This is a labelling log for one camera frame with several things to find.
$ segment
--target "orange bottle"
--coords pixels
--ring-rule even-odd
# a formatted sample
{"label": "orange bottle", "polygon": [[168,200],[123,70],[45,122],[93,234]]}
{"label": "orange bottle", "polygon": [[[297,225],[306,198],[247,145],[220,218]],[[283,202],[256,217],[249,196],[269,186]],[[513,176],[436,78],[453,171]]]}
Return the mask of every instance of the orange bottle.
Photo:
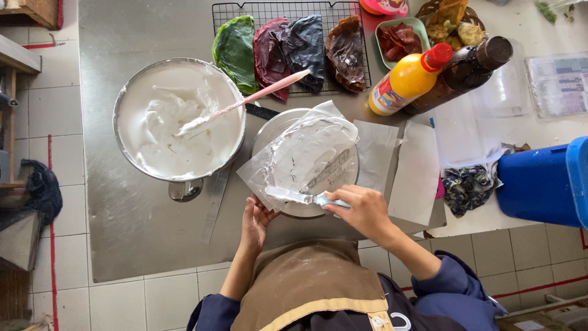
{"label": "orange bottle", "polygon": [[423,54],[409,54],[372,89],[368,103],[378,115],[392,115],[414,99],[429,92],[437,74],[453,51],[448,44],[437,44]]}

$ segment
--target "bottle cap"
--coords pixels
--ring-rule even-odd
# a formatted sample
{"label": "bottle cap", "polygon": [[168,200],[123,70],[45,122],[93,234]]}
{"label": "bottle cap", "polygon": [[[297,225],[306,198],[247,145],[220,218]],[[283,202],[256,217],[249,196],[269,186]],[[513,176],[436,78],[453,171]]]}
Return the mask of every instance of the bottle cap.
{"label": "bottle cap", "polygon": [[513,47],[504,37],[492,37],[483,41],[476,50],[478,62],[484,69],[495,70],[513,56]]}
{"label": "bottle cap", "polygon": [[452,55],[453,50],[448,44],[439,43],[427,51],[426,61],[431,68],[439,70],[451,59]]}

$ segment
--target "red cap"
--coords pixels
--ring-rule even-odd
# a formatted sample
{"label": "red cap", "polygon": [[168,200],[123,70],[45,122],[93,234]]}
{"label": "red cap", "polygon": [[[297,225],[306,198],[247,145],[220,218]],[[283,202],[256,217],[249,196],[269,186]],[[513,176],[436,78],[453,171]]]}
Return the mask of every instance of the red cap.
{"label": "red cap", "polygon": [[426,51],[423,55],[425,56],[425,61],[431,68],[439,70],[451,59],[453,50],[448,44],[440,43],[433,46],[433,48]]}

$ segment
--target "bowl handle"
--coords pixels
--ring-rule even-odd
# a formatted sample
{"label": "bowl handle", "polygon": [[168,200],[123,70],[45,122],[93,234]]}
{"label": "bowl handle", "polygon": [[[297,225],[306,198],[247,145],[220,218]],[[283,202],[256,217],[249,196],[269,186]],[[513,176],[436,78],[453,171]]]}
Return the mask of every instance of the bowl handle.
{"label": "bowl handle", "polygon": [[169,197],[176,202],[192,201],[195,197],[200,195],[203,186],[204,179],[202,178],[184,183],[170,182],[168,186]]}

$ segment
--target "green bowl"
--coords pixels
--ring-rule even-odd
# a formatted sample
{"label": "green bowl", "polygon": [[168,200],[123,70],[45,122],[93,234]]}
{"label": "green bowl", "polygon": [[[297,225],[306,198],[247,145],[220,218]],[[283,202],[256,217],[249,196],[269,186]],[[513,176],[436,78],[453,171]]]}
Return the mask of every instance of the green bowl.
{"label": "green bowl", "polygon": [[380,55],[382,56],[382,61],[384,61],[384,65],[387,66],[390,70],[394,68],[397,62],[390,62],[387,61],[384,57],[384,52],[382,52],[382,47],[380,47],[380,42],[377,40],[377,29],[382,27],[397,27],[400,23],[404,23],[410,27],[412,27],[412,31],[416,33],[417,36],[420,38],[420,45],[423,48],[423,52],[431,49],[431,45],[429,45],[429,37],[427,37],[427,31],[425,30],[425,25],[416,17],[406,17],[401,19],[395,19],[393,21],[386,21],[382,22],[377,25],[376,28],[376,42],[377,47],[380,49]]}

